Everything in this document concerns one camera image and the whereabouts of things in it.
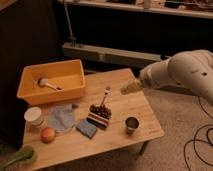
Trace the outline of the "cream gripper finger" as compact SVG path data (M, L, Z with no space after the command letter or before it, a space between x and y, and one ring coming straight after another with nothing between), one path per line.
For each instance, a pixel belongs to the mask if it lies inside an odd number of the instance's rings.
M142 90L141 83L138 80L132 80L125 84L121 89L120 92L123 95L127 95L130 93L135 93Z

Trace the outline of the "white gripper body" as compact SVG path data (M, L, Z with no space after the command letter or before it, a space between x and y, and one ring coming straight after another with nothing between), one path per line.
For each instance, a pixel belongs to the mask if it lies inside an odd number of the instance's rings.
M142 86L145 88L155 88L156 87L156 84L153 81L153 78L151 75L150 68L145 68L140 71L139 80L141 81Z

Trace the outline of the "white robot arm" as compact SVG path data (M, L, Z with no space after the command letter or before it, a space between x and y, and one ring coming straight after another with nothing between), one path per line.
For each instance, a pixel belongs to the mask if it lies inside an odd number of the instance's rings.
M169 85L188 88L213 105L213 53L208 50L184 51L150 64L120 91L129 94L143 88L157 89Z

